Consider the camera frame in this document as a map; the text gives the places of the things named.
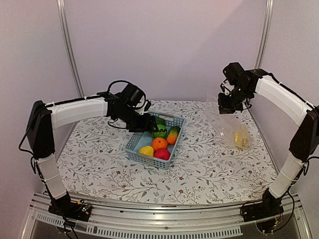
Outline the green toy watermelon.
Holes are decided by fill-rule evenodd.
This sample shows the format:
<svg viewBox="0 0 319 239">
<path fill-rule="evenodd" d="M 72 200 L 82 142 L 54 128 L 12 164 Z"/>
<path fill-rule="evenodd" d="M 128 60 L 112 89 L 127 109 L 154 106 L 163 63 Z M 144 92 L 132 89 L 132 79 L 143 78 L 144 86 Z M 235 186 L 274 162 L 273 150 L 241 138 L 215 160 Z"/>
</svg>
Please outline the green toy watermelon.
<svg viewBox="0 0 319 239">
<path fill-rule="evenodd" d="M 163 124 L 158 124 L 157 127 L 158 127 L 158 131 L 157 132 L 152 132 L 152 136 L 154 138 L 157 138 L 157 137 L 166 138 L 166 136 L 167 136 L 167 128 L 166 128 L 166 126 L 163 125 Z"/>
</svg>

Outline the orange toy orange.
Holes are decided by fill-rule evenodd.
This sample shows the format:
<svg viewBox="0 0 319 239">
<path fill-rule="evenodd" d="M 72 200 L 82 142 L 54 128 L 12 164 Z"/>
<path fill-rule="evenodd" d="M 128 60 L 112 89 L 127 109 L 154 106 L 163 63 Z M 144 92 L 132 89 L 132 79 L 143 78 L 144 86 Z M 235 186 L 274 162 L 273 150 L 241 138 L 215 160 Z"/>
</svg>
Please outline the orange toy orange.
<svg viewBox="0 0 319 239">
<path fill-rule="evenodd" d="M 152 141 L 152 147 L 155 151 L 157 151 L 160 148 L 166 148 L 168 147 L 168 142 L 161 137 L 157 137 Z"/>
</svg>

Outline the clear zip top bag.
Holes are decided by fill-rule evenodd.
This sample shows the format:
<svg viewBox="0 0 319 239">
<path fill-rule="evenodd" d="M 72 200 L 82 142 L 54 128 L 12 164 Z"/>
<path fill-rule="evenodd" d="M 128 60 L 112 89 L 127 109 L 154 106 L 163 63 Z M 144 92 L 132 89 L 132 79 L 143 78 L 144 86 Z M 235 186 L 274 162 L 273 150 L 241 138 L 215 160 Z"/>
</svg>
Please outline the clear zip top bag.
<svg viewBox="0 0 319 239">
<path fill-rule="evenodd" d="M 234 142 L 234 131 L 237 128 L 244 127 L 247 130 L 248 137 L 250 139 L 250 146 L 239 149 L 250 149 L 253 146 L 253 140 L 248 132 L 246 126 L 240 122 L 240 120 L 236 117 L 235 114 L 230 115 L 221 115 L 218 110 L 218 102 L 217 99 L 212 95 L 208 94 L 206 98 L 206 103 L 204 107 L 205 115 L 208 122 L 214 128 L 216 133 L 220 135 L 227 143 L 232 146 L 236 146 Z"/>
</svg>

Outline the yellow toy lemon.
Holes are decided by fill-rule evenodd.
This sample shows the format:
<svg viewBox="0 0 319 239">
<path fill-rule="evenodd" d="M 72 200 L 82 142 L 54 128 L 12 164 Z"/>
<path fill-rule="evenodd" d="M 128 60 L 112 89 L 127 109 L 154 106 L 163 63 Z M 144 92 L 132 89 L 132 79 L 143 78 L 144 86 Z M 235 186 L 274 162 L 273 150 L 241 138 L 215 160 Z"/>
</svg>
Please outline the yellow toy lemon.
<svg viewBox="0 0 319 239">
<path fill-rule="evenodd" d="M 154 153 L 155 153 L 155 150 L 153 149 L 152 146 L 147 145 L 147 146 L 141 147 L 139 149 L 139 153 L 143 154 L 143 155 L 146 155 L 146 156 L 149 156 L 149 157 L 153 157 Z"/>
</svg>

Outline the red toy apple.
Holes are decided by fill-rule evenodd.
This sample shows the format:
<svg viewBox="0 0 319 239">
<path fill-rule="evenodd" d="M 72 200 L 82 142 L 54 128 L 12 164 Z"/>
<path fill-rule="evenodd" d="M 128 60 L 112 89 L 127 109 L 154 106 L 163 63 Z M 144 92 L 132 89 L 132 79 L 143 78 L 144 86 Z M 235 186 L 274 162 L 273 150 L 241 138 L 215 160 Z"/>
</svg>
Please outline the red toy apple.
<svg viewBox="0 0 319 239">
<path fill-rule="evenodd" d="M 154 157 L 167 161 L 170 158 L 170 152 L 166 148 L 160 148 L 154 153 Z"/>
</svg>

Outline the yellow toy banana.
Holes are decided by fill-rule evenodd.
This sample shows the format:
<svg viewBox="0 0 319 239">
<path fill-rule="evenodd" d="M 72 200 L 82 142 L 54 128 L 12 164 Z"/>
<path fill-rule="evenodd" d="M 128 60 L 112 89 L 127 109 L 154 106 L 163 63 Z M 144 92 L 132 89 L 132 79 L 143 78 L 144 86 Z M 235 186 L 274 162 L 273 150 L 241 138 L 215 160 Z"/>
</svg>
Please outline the yellow toy banana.
<svg viewBox="0 0 319 239">
<path fill-rule="evenodd" d="M 250 146 L 250 139 L 247 130 L 244 127 L 237 128 L 234 131 L 234 142 L 237 147 L 245 148 Z"/>
</svg>

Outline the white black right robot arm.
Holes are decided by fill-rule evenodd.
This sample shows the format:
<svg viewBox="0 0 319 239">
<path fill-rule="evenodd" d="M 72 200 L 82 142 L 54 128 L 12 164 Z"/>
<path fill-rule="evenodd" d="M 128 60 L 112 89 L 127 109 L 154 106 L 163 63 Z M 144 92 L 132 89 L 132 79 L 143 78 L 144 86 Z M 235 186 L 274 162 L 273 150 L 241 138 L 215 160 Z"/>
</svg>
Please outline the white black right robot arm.
<svg viewBox="0 0 319 239">
<path fill-rule="evenodd" d="M 260 96 L 281 111 L 295 129 L 287 159 L 275 181 L 263 194 L 263 202 L 258 205 L 260 216 L 268 217 L 277 209 L 277 202 L 295 184 L 319 145 L 319 108 L 263 69 L 245 70 L 240 63 L 232 62 L 222 72 L 225 79 L 218 94 L 220 114 L 243 111 L 244 101 Z"/>
</svg>

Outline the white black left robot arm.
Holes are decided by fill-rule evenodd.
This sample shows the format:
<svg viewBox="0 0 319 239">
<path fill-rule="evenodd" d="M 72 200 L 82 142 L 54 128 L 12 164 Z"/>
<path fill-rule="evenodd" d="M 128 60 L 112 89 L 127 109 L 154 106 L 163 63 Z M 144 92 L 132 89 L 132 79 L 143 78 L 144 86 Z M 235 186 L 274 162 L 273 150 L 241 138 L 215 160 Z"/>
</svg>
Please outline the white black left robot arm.
<svg viewBox="0 0 319 239">
<path fill-rule="evenodd" d="M 124 89 L 116 94 L 110 90 L 95 95 L 45 104 L 36 101 L 27 123 L 23 140 L 27 140 L 31 154 L 31 167 L 40 175 L 55 208 L 63 216 L 74 212 L 74 205 L 66 198 L 67 190 L 59 174 L 53 131 L 67 124 L 96 117 L 121 120 L 129 132 L 154 132 L 158 130 L 156 119 L 147 111 L 151 102 L 144 91 L 125 81 Z"/>
</svg>

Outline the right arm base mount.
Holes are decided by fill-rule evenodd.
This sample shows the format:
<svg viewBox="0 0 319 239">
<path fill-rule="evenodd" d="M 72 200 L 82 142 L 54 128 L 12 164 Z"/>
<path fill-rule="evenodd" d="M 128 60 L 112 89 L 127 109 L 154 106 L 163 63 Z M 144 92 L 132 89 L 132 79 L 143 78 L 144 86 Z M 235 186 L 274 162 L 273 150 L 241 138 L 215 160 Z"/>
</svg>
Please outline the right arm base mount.
<svg viewBox="0 0 319 239">
<path fill-rule="evenodd" d="M 240 208 L 240 215 L 244 222 L 271 217 L 269 220 L 256 224 L 257 229 L 264 234 L 273 233 L 275 231 L 279 220 L 275 219 L 274 216 L 280 216 L 283 212 L 282 197 L 275 198 L 268 189 L 263 193 L 261 202 L 246 202 Z"/>
</svg>

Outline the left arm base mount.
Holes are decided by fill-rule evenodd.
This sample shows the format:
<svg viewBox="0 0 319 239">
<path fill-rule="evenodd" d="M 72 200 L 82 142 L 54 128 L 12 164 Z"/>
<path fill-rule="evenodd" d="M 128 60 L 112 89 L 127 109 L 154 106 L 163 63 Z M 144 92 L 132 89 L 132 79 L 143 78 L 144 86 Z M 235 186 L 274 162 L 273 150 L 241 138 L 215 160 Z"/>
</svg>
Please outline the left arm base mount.
<svg viewBox="0 0 319 239">
<path fill-rule="evenodd" d="M 52 198 L 48 211 L 67 219 L 87 222 L 91 215 L 92 205 L 84 200 L 72 202 L 69 194 L 66 194 L 59 199 Z"/>
</svg>

